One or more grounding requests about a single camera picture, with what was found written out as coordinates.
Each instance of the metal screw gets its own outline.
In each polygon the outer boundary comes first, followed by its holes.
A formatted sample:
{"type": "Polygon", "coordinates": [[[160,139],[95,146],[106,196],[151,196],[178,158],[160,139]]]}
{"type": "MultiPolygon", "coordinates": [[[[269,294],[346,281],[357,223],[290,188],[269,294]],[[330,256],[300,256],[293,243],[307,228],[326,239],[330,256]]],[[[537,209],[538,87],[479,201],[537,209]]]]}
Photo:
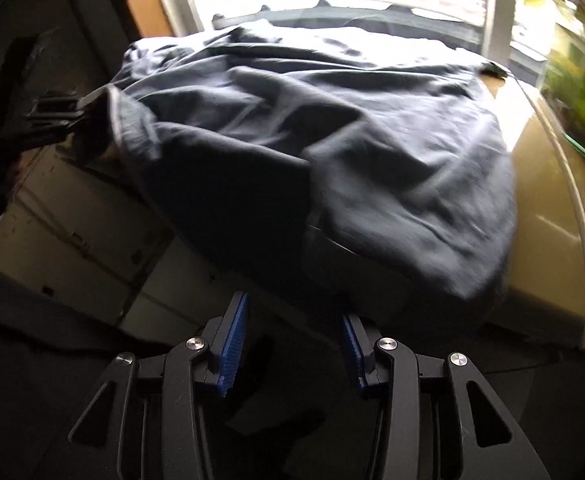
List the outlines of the metal screw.
{"type": "Polygon", "coordinates": [[[467,357],[464,356],[464,354],[460,354],[459,352],[454,352],[454,354],[451,354],[450,361],[452,362],[452,364],[457,366],[467,365],[467,357]]]}
{"type": "Polygon", "coordinates": [[[382,337],[377,341],[379,348],[384,350],[394,350],[397,348],[397,342],[391,337],[382,337]]]}
{"type": "Polygon", "coordinates": [[[190,350],[201,350],[205,346],[206,342],[201,337],[191,337],[186,341],[186,346],[190,350]]]}
{"type": "Polygon", "coordinates": [[[131,365],[132,362],[134,361],[134,355],[132,355],[130,352],[124,352],[123,354],[117,355],[114,361],[118,365],[128,366],[131,365]]]}

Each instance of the crumpled fabric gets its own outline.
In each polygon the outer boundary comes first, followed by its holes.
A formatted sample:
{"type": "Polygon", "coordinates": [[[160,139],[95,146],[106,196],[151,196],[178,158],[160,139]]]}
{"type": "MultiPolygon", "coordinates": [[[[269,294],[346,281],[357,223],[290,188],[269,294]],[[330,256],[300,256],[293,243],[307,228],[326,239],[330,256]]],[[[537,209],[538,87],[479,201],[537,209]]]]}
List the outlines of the crumpled fabric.
{"type": "Polygon", "coordinates": [[[471,301],[515,229],[482,72],[505,75],[438,41],[261,20],[134,43],[111,128],[147,200],[220,265],[297,286],[312,228],[471,301]]]}

